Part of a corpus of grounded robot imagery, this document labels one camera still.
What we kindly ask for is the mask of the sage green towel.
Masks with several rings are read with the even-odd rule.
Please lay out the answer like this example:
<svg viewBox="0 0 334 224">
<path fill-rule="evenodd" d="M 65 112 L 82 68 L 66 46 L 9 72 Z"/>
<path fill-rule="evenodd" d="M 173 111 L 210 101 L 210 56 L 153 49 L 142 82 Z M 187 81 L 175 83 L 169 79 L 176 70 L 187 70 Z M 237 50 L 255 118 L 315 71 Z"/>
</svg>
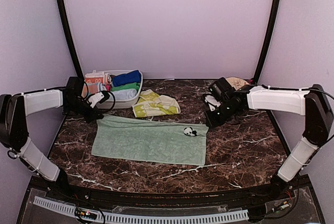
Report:
<svg viewBox="0 0 334 224">
<path fill-rule="evenodd" d="M 206 161 L 204 124 L 181 124 L 105 116 L 91 153 L 133 161 L 203 166 Z"/>
</svg>

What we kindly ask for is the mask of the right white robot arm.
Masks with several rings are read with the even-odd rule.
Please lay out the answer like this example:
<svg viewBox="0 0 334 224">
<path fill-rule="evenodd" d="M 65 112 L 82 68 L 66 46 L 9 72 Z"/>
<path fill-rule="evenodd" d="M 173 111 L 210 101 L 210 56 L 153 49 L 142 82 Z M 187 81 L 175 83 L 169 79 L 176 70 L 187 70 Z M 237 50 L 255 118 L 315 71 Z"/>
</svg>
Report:
<svg viewBox="0 0 334 224">
<path fill-rule="evenodd" d="M 333 139 L 330 134 L 333 110 L 322 86 L 310 88 L 277 88 L 250 84 L 238 79 L 220 78 L 209 86 L 209 92 L 217 101 L 213 110 L 205 112 L 206 124 L 210 128 L 223 125 L 238 111 L 270 110 L 298 114 L 305 117 L 305 130 L 283 165 L 276 179 L 266 189 L 271 200 L 277 200 L 287 190 L 290 182 L 323 145 Z"/>
</svg>

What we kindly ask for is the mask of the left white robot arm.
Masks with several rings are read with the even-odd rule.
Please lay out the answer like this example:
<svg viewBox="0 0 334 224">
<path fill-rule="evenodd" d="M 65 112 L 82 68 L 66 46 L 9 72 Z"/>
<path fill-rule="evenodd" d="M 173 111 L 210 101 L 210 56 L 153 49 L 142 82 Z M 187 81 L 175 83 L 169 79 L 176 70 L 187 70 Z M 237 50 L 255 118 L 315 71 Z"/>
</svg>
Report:
<svg viewBox="0 0 334 224">
<path fill-rule="evenodd" d="M 10 158 L 19 159 L 32 172 L 55 183 L 53 192 L 62 201 L 69 201 L 74 190 L 66 184 L 67 173 L 33 142 L 32 119 L 58 109 L 64 114 L 79 114 L 88 123 L 103 118 L 98 104 L 109 99 L 109 93 L 98 91 L 84 95 L 85 87 L 83 79 L 70 77 L 66 86 L 1 95 L 1 144 Z"/>
</svg>

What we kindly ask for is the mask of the white plastic basket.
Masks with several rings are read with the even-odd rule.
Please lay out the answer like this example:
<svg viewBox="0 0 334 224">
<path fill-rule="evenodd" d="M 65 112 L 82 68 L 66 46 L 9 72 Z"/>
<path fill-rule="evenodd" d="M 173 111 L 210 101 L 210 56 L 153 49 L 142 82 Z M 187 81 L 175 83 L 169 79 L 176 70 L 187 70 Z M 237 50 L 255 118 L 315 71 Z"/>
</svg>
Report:
<svg viewBox="0 0 334 224">
<path fill-rule="evenodd" d="M 117 76 L 117 75 L 120 75 L 120 74 L 129 73 L 133 70 L 104 70 L 104 71 L 110 73 L 114 77 L 114 76 Z M 140 95 L 140 92 L 141 92 L 141 89 L 142 89 L 142 84 L 143 84 L 143 74 L 141 73 L 140 88 L 137 91 L 136 97 L 134 97 L 131 100 L 116 101 L 114 95 L 111 94 L 110 98 L 108 100 L 106 100 L 102 104 L 98 104 L 97 107 L 100 108 L 100 109 L 108 109 L 110 107 L 113 107 L 115 109 L 131 108 L 134 104 L 137 103 L 137 101 L 139 99 L 139 95 Z"/>
</svg>

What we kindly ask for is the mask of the orange blue rolled towel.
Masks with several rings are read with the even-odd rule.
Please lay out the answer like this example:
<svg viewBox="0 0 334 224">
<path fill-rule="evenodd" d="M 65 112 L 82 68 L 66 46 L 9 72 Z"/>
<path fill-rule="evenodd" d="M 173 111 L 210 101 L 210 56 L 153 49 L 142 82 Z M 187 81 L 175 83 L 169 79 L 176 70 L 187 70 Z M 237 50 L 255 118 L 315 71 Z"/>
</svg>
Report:
<svg viewBox="0 0 334 224">
<path fill-rule="evenodd" d="M 97 83 L 84 83 L 81 96 L 83 98 L 88 97 L 91 94 L 98 93 L 100 91 L 107 91 L 105 85 L 101 82 Z"/>
</svg>

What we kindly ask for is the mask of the cream bird-pattern plate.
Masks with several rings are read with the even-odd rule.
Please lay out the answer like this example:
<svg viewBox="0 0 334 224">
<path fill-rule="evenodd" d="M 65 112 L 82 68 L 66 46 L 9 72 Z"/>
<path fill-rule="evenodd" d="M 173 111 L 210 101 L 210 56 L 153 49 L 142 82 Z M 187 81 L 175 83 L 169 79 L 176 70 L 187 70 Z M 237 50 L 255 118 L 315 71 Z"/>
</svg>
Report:
<svg viewBox="0 0 334 224">
<path fill-rule="evenodd" d="M 228 77 L 226 78 L 226 81 L 235 89 L 239 90 L 243 86 L 250 85 L 250 83 L 247 80 L 238 78 L 238 77 Z"/>
</svg>

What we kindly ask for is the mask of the orange patterned rolled towel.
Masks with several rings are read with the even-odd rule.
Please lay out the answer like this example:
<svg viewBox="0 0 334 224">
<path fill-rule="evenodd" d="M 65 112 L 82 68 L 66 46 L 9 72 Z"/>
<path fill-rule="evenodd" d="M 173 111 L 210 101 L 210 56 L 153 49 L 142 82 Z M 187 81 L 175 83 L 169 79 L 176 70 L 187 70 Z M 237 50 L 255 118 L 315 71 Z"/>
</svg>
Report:
<svg viewBox="0 0 334 224">
<path fill-rule="evenodd" d="M 110 74 L 106 71 L 96 71 L 94 70 L 92 73 L 85 74 L 85 82 L 86 83 L 97 83 L 101 82 L 104 84 L 105 75 Z"/>
</svg>

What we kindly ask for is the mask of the pink red rolled towel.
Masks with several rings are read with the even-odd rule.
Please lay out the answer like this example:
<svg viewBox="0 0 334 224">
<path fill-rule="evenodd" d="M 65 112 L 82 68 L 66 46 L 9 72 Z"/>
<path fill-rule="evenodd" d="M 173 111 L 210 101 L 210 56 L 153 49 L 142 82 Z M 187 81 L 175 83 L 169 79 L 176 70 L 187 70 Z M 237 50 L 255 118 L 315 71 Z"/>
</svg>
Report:
<svg viewBox="0 0 334 224">
<path fill-rule="evenodd" d="M 112 80 L 113 80 L 113 76 L 110 74 L 105 75 L 105 79 L 104 79 L 104 86 L 106 88 L 107 91 L 111 91 L 112 89 Z"/>
</svg>

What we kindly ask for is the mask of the pale blue rolled towel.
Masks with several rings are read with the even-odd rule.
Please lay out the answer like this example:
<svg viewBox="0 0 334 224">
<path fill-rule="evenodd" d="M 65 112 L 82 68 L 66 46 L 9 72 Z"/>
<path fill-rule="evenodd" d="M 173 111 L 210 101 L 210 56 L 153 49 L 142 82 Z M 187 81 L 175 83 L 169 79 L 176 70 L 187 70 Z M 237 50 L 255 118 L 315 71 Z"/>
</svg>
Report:
<svg viewBox="0 0 334 224">
<path fill-rule="evenodd" d="M 112 91 L 112 94 L 115 97 L 116 101 L 131 100 L 137 95 L 137 90 L 132 89 L 123 89 L 118 91 Z"/>
</svg>

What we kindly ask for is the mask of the green rolled towel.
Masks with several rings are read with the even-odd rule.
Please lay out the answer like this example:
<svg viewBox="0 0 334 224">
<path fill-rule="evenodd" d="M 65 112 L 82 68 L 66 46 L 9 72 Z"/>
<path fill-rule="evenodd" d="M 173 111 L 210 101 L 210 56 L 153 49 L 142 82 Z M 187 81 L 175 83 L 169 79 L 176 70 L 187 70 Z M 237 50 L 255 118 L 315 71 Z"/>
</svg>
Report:
<svg viewBox="0 0 334 224">
<path fill-rule="evenodd" d="M 111 91 L 120 91 L 120 90 L 127 90 L 127 89 L 135 89 L 136 91 L 138 91 L 140 88 L 140 83 L 138 82 L 133 82 L 133 83 L 128 83 L 125 85 L 121 85 L 121 86 L 114 86 L 111 88 Z"/>
</svg>

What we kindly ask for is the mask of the yellow-green patterned towel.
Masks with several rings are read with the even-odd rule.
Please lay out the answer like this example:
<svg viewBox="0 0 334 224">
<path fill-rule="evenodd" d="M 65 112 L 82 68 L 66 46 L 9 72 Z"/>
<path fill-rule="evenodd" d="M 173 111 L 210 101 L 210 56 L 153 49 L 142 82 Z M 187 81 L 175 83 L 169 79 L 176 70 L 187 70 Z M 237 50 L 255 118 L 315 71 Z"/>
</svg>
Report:
<svg viewBox="0 0 334 224">
<path fill-rule="evenodd" d="M 132 106 L 132 110 L 136 118 L 181 113 L 180 105 L 174 98 L 159 95 L 151 89 L 140 93 L 139 100 Z"/>
</svg>

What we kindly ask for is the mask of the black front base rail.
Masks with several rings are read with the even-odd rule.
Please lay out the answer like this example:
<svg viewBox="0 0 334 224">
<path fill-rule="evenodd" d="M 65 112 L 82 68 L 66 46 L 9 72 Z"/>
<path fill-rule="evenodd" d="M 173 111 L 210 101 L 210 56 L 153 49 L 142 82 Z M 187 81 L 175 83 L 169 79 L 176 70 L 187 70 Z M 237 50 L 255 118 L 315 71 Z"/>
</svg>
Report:
<svg viewBox="0 0 334 224">
<path fill-rule="evenodd" d="M 195 208 L 214 205 L 229 207 L 261 207 L 273 199 L 269 197 L 270 185 L 262 184 L 253 187 L 238 188 L 236 183 L 220 191 L 213 185 L 200 182 L 177 180 L 172 183 L 169 178 L 140 182 L 138 176 L 114 185 L 114 180 L 101 183 L 98 180 L 85 178 L 79 174 L 69 176 L 69 186 L 73 196 L 67 197 L 60 189 L 48 190 L 48 183 L 33 176 L 26 189 L 21 204 L 25 210 L 34 200 L 34 193 L 69 203 L 80 201 L 83 205 L 94 205 L 111 208 L 114 205 L 142 208 Z"/>
</svg>

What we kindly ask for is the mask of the right black frame post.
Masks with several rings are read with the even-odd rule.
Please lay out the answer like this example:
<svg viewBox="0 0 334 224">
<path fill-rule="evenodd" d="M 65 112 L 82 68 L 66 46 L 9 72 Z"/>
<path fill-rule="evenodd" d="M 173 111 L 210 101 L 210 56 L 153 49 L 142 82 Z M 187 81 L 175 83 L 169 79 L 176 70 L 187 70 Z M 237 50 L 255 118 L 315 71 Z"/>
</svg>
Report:
<svg viewBox="0 0 334 224">
<path fill-rule="evenodd" d="M 280 4 L 280 0 L 272 0 L 267 29 L 266 29 L 263 45 L 261 48 L 261 52 L 259 55 L 259 60 L 258 60 L 256 69 L 255 69 L 255 73 L 254 73 L 254 77 L 253 77 L 253 82 L 255 84 L 259 82 L 263 68 L 264 68 L 264 64 L 266 61 L 272 34 L 273 34 L 275 23 L 276 23 L 279 4 Z"/>
</svg>

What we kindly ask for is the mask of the black frame post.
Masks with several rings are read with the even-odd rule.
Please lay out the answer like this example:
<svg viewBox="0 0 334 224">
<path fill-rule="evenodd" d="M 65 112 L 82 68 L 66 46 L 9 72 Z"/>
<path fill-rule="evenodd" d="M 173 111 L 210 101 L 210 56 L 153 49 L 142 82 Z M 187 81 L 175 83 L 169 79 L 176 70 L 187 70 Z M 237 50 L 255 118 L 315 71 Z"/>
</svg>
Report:
<svg viewBox="0 0 334 224">
<path fill-rule="evenodd" d="M 67 47 L 70 53 L 70 58 L 71 58 L 73 67 L 75 69 L 76 75 L 84 79 L 84 74 L 83 74 L 83 71 L 82 71 L 82 68 L 79 62 L 77 52 L 76 52 L 73 36 L 71 33 L 71 29 L 70 29 L 70 24 L 69 24 L 68 17 L 67 17 L 65 0 L 56 0 L 56 1 L 57 1 L 57 6 L 58 6 L 59 16 L 60 16 L 62 27 L 63 27 L 64 36 L 66 39 L 66 43 L 67 43 Z"/>
<path fill-rule="evenodd" d="M 263 68 L 264 68 L 264 64 L 266 61 L 272 34 L 273 34 L 275 23 L 276 23 L 279 4 L 280 4 L 280 0 L 272 0 L 267 29 L 266 29 L 263 45 L 261 48 L 261 52 L 259 55 L 259 60 L 258 60 L 256 69 L 255 69 L 255 73 L 254 73 L 254 77 L 253 77 L 253 82 L 255 84 L 259 82 Z"/>
</svg>

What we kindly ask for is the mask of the left black frame post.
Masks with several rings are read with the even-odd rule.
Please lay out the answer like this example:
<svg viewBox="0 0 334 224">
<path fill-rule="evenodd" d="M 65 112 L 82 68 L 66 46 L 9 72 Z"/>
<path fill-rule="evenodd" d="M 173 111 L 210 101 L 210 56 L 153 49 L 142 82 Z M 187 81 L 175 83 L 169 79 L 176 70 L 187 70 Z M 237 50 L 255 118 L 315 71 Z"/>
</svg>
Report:
<svg viewBox="0 0 334 224">
<path fill-rule="evenodd" d="M 56 1 L 57 1 L 57 6 L 58 6 L 59 16 L 60 16 L 62 27 L 63 27 L 64 36 L 66 39 L 66 43 L 67 43 L 67 47 L 70 53 L 70 58 L 71 58 L 73 67 L 75 69 L 76 75 L 84 79 L 84 74 L 83 74 L 83 71 L 82 71 L 82 68 L 79 62 L 77 52 L 76 52 L 73 36 L 71 33 L 71 29 L 70 29 L 70 24 L 69 24 L 68 17 L 67 17 L 65 0 L 56 0 Z"/>
</svg>

